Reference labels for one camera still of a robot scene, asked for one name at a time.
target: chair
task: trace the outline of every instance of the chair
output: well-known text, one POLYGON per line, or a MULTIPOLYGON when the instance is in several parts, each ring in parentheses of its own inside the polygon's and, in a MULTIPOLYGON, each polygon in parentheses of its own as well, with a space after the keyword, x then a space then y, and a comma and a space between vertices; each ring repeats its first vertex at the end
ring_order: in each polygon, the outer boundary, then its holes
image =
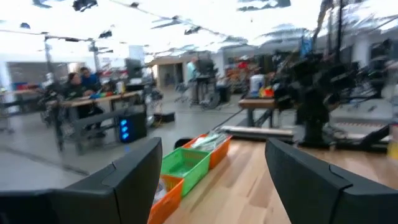
POLYGON ((186 92, 187 90, 189 90, 189 86, 187 86, 186 84, 184 84, 184 83, 179 83, 179 84, 177 84, 177 86, 175 87, 175 91, 176 91, 177 93, 179 93, 180 96, 179 96, 178 98, 176 98, 176 99, 174 100, 174 102, 180 101, 181 103, 184 103, 184 102, 186 102, 187 100, 189 100, 189 97, 185 96, 185 92, 186 92))

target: gray floor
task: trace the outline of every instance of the gray floor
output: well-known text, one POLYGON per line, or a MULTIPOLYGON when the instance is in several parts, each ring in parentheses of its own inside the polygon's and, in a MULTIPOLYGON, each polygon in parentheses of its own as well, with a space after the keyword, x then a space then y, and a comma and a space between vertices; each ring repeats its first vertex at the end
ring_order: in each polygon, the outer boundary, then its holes
MULTIPOLYGON (((177 95, 171 90, 165 90, 164 94, 163 112, 176 112, 176 121, 153 129, 147 137, 162 138, 164 155, 173 149, 174 142, 179 138, 205 133, 239 111, 239 96, 233 96, 231 104, 220 110, 202 111, 198 107, 190 108, 188 103, 174 103, 177 95)), ((354 133, 368 133, 378 126, 342 123, 345 118, 352 117, 353 113, 363 120, 391 117, 391 107, 386 101, 365 102, 353 111, 348 111, 348 108, 349 106, 340 108, 332 116, 333 119, 340 119, 336 125, 354 133), (377 108, 368 112, 368 108, 375 104, 377 108)), ((236 125, 245 117, 246 112, 242 111, 226 125, 236 125)), ((289 127, 293 123, 294 112, 284 112, 282 126, 289 127)), ((113 143, 114 136, 108 131, 103 142, 88 142, 87 152, 78 156, 72 145, 67 145, 65 152, 58 152, 53 130, 41 123, 38 114, 14 116, 11 118, 11 126, 15 129, 14 134, 0 133, 0 190, 65 187, 134 150, 146 140, 120 145, 113 143)))

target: floor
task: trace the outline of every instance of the floor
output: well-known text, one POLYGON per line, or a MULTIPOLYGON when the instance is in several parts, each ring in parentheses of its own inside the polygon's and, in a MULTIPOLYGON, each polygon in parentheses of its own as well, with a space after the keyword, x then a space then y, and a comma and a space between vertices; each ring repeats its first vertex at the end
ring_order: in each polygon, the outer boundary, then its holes
MULTIPOLYGON (((172 90, 163 92, 163 112, 174 111, 176 120, 151 130, 147 138, 161 137, 164 155, 173 149, 174 142, 181 137, 195 137, 205 133, 239 111, 238 95, 234 95, 231 104, 220 110, 202 111, 198 107, 190 108, 188 103, 174 103, 177 94, 172 90)), ((365 102, 353 111, 348 111, 348 108, 349 106, 339 108, 332 113, 332 117, 338 120, 337 126, 354 133, 369 133, 379 128, 380 124, 353 126, 342 122, 353 114, 361 120, 388 120, 391 117, 391 107, 386 101, 365 102), (368 112, 372 105, 377 105, 377 108, 368 112)), ((242 111, 225 125, 236 125, 245 117, 246 112, 242 111)), ((284 112, 282 126, 291 127, 293 123, 294 112, 284 112)), ((114 143, 114 136, 108 131, 103 142, 89 142, 87 152, 77 156, 72 145, 67 145, 64 152, 58 152, 53 130, 45 127, 38 114, 14 116, 11 118, 11 126, 15 130, 14 134, 0 133, 0 190, 65 187, 134 150, 140 142, 146 140, 120 145, 114 143)))
MULTIPOLYGON (((272 183, 264 148, 264 143, 232 141, 228 157, 188 193, 165 224, 290 224, 272 183)), ((305 151, 398 189, 398 164, 386 156, 358 151, 305 151)))

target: blue light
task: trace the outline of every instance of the blue light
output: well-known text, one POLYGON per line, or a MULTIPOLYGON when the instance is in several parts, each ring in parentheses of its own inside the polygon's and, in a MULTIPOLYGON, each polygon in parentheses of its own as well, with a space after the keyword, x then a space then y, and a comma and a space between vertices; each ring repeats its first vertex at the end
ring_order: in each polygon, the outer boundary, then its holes
POLYGON ((126 140, 128 137, 129 137, 129 134, 128 134, 128 133, 123 134, 123 136, 122 136, 123 140, 126 140))

